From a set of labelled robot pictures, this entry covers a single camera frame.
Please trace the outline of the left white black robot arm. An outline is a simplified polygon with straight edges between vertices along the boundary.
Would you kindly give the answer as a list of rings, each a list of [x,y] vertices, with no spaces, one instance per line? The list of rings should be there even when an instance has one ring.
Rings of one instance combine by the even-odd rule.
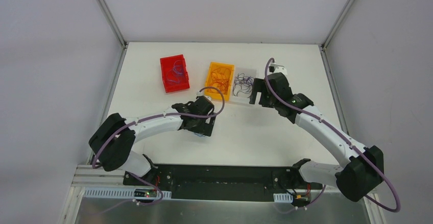
[[[205,96],[195,101],[176,103],[163,112],[136,118],[124,118],[119,113],[109,115],[91,136],[88,144],[95,154],[95,165],[105,171],[117,169],[136,175],[143,185],[151,185],[156,178],[156,166],[132,146],[151,136],[165,132],[187,130],[211,136],[216,112],[214,104]]]

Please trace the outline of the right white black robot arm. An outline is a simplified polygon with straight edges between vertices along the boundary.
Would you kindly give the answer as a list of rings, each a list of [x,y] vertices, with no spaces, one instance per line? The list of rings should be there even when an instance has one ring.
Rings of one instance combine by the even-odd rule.
[[[290,182],[296,188],[308,183],[336,187],[349,200],[359,201],[383,182],[383,152],[351,139],[340,129],[331,129],[313,101],[302,93],[293,94],[286,76],[272,73],[268,80],[254,79],[250,103],[275,109],[282,117],[311,134],[337,160],[337,165],[303,159],[293,165]]]

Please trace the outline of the red plastic bin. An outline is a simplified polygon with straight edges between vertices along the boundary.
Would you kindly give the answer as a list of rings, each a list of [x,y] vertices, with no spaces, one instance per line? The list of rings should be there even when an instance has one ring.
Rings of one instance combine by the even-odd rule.
[[[189,76],[183,55],[160,58],[161,76],[166,93],[190,88]]]

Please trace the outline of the yellow plastic bin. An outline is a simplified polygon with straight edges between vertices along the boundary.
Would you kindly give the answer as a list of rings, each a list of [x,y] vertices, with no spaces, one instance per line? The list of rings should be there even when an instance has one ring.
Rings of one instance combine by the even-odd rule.
[[[211,62],[205,79],[205,87],[217,88],[223,94],[224,100],[229,101],[234,69],[233,64]]]

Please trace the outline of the white plastic bin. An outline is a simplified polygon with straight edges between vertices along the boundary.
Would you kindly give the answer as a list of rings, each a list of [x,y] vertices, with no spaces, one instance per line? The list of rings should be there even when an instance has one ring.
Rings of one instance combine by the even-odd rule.
[[[256,77],[256,69],[236,66],[234,69],[229,102],[249,106],[249,96],[252,91],[253,81]]]

